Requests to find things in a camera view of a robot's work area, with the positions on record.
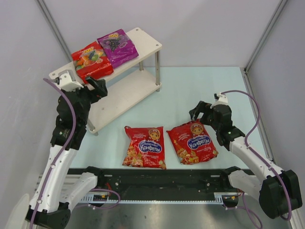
purple bag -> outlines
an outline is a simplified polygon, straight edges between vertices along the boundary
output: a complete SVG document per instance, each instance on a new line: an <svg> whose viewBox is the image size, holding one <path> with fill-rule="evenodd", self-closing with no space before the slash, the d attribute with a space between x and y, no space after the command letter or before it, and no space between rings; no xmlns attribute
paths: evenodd
<svg viewBox="0 0 305 229"><path fill-rule="evenodd" d="M103 47L113 68L139 55L133 42L122 29L100 37L97 41Z"/></svg>

red fruit package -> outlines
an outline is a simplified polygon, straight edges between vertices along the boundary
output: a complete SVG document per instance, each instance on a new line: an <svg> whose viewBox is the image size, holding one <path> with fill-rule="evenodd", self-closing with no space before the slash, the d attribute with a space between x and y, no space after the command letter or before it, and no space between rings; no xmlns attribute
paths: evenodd
<svg viewBox="0 0 305 229"><path fill-rule="evenodd" d="M182 164L191 165L209 161L218 155L199 119L168 130L167 133Z"/></svg>
<svg viewBox="0 0 305 229"><path fill-rule="evenodd" d="M163 126L157 128L125 127L131 139L123 166L166 169Z"/></svg>
<svg viewBox="0 0 305 229"><path fill-rule="evenodd" d="M84 81L85 78L91 76L93 79L100 79L103 76L113 73L112 65L110 64L103 48L97 43L92 42L82 50L79 50L72 55L76 73Z"/></svg>

white tabletop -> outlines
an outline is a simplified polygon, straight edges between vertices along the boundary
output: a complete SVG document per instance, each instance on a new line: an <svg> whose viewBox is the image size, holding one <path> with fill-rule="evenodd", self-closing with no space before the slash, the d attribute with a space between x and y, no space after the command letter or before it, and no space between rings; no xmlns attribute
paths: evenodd
<svg viewBox="0 0 305 229"><path fill-rule="evenodd" d="M118 81L118 76L108 82ZM87 133L81 148L71 164L71 168L130 168L122 166L130 140L124 127L158 127L164 126L165 162L168 169L211 169L247 166L223 146L219 146L215 131L206 127L216 149L217 158L196 165L181 165L166 133L173 127L190 121L188 112L195 108L200 100L213 103L214 93L227 90L246 91L244 81L238 67L164 67L161 68L162 87L126 113L109 123L99 131L98 136ZM255 118L246 95L227 94L232 109L233 124L245 134L255 124ZM264 155L264 148L258 130L249 137L249 141Z"/></svg>

blue logo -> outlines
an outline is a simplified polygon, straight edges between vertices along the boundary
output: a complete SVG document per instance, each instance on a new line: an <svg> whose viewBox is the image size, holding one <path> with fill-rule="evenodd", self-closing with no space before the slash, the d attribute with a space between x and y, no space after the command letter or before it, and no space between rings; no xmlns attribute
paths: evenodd
<svg viewBox="0 0 305 229"><path fill-rule="evenodd" d="M143 153L153 152L153 153L158 154L162 151L162 146L158 143L153 142L153 141L143 140L139 143L139 149Z"/></svg>
<svg viewBox="0 0 305 229"><path fill-rule="evenodd" d="M197 136L195 138L191 138L190 140L187 141L187 145L191 149L198 149L198 147L207 145L210 142L211 142L210 137L207 135L203 135L203 136Z"/></svg>

snack package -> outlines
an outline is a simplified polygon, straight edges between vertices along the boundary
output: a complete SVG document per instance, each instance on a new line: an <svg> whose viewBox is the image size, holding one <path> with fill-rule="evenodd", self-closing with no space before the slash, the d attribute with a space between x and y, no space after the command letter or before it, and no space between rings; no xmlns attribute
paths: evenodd
<svg viewBox="0 0 305 229"><path fill-rule="evenodd" d="M89 75L97 80L113 73L113 67L103 48L97 42L92 42L71 56L75 71L84 83L88 83L85 78Z"/></svg>
<svg viewBox="0 0 305 229"><path fill-rule="evenodd" d="M97 41L105 50L113 68L139 55L133 42L122 29L100 37Z"/></svg>
<svg viewBox="0 0 305 229"><path fill-rule="evenodd" d="M163 126L157 128L125 127L131 139L123 166L166 169Z"/></svg>
<svg viewBox="0 0 305 229"><path fill-rule="evenodd" d="M218 155L199 119L168 130L167 133L182 164L191 165L209 161Z"/></svg>

